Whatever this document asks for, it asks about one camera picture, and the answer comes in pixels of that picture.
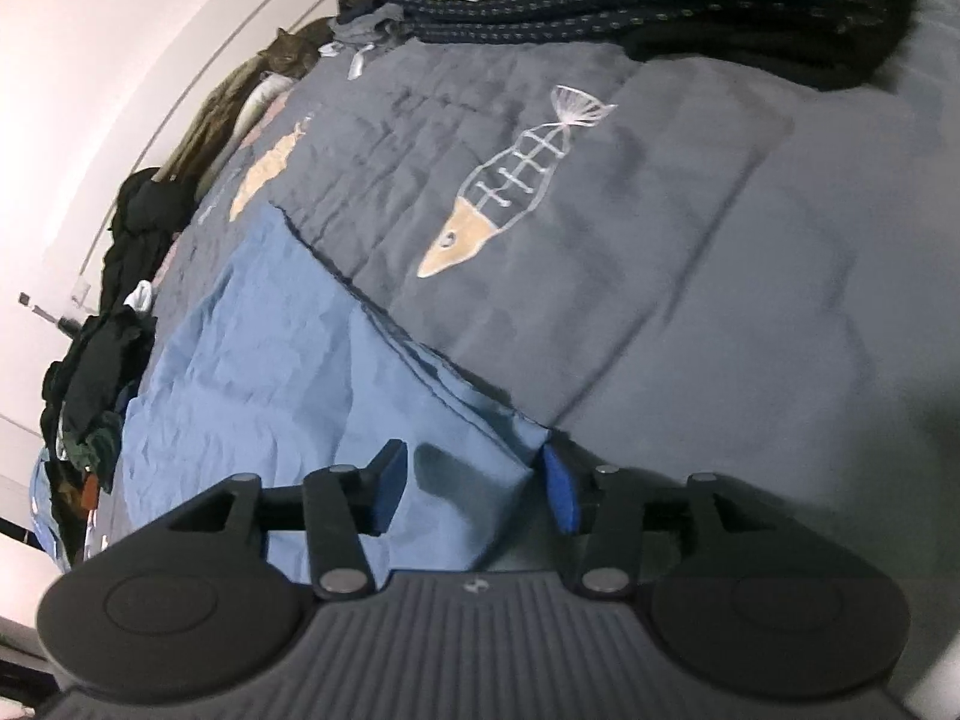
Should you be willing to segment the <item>light blue garment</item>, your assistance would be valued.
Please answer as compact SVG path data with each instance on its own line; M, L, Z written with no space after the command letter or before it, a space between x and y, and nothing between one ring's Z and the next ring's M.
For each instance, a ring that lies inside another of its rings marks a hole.
M122 434L128 522L142 528L213 484L293 486L409 450L387 532L361 541L374 578L468 571L508 525L545 427L470 385L343 286L274 206L166 340Z

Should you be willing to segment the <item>pile of dark clothes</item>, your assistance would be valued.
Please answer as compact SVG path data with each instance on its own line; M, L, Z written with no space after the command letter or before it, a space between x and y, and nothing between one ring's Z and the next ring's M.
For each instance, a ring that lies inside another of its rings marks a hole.
M197 208L194 179L128 176L110 222L98 310L78 325L65 356L44 374L39 418L53 533L69 565L82 561L88 484L110 491L121 453L124 398L133 394L155 344L155 321L132 296L149 286Z

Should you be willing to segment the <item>grey quilted bedspread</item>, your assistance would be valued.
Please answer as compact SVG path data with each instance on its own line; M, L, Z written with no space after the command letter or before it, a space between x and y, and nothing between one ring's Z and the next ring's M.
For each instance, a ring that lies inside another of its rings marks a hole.
M958 0L832 93L601 44L337 57L203 199L143 388L265 205L492 400L617 465L742 479L892 574L900 694L957 647Z

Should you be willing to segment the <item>brown blanket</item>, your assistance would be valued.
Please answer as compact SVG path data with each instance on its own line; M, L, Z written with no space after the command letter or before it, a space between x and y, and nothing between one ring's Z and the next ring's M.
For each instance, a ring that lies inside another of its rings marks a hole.
M334 37L331 21L330 16L325 16L293 32L321 48ZM233 130L239 111L267 73L272 72L256 54L215 86L203 99L176 149L153 176L153 182L187 182L199 195L205 193L229 154L238 148L242 138L236 137Z

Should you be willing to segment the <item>white pillow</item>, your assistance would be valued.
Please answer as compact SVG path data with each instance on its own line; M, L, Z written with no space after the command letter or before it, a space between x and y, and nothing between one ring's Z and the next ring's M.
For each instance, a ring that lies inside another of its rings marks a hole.
M256 125L263 113L270 107L280 94L290 91L295 86L295 80L278 73L267 73L245 99L239 111L233 133L236 137L244 138L247 132Z

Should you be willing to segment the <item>tabby cat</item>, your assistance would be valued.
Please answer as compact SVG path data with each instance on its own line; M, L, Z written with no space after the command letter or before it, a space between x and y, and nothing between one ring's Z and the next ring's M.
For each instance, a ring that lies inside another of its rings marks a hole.
M278 28L274 40L257 55L265 62L268 71L302 80L319 62L319 46L301 34Z

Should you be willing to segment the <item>white headboard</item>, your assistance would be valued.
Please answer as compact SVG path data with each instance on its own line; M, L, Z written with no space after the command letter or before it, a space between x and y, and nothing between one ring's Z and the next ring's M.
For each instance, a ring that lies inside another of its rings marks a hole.
M159 166L197 114L205 96L228 71L267 47L280 28L295 31L331 15L335 0L208 0L121 105L121 120L106 133L93 171L91 238L80 263L70 268L70 300L93 302L94 278L106 252L106 227L122 179L142 167Z

